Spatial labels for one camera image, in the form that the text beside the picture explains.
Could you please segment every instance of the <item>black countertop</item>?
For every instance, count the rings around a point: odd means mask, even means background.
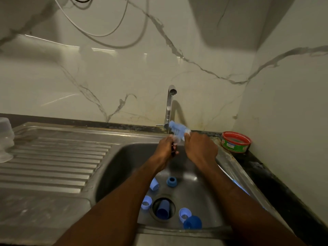
[[[0,117],[7,117],[13,128],[26,122],[39,122],[77,127],[113,128],[130,131],[162,133],[161,128],[150,126],[1,113]],[[221,133],[217,132],[202,131],[201,133],[205,133],[208,136],[221,136]],[[282,218],[294,231],[296,236],[301,238],[307,245],[328,245],[328,228],[326,225],[320,221],[285,184],[283,184],[273,173],[271,173],[262,162],[260,162],[250,151],[243,154],[233,153],[233,156],[240,163],[256,186],[265,195],[272,206],[280,213]]]

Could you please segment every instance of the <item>chrome faucet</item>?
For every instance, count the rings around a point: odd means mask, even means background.
[[[174,85],[169,86],[169,90],[167,92],[167,101],[166,101],[166,111],[165,111],[165,119],[164,119],[164,125],[156,125],[160,127],[164,127],[167,130],[167,133],[169,133],[169,122],[171,119],[171,110],[172,110],[172,102],[173,102],[173,95],[175,95],[176,89]]]

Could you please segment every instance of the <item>person's right hand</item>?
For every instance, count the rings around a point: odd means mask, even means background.
[[[218,152],[217,145],[204,134],[192,132],[185,133],[185,149],[187,157],[195,163],[199,169],[206,166],[217,165],[215,157]]]

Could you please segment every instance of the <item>wall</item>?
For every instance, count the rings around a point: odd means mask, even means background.
[[[59,0],[79,26],[112,29],[125,0]],[[0,0],[0,113],[232,129],[271,0],[130,0],[88,38],[54,0]]]
[[[327,20],[328,0],[273,0],[234,126],[326,224]]]

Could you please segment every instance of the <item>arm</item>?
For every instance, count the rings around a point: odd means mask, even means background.
[[[92,207],[53,246],[131,245],[142,200],[152,179],[171,158],[172,142],[170,136],[162,139],[146,163]]]
[[[206,135],[185,134],[188,158],[203,173],[240,242],[252,246],[305,246],[268,211],[233,183],[215,161],[218,148]]]

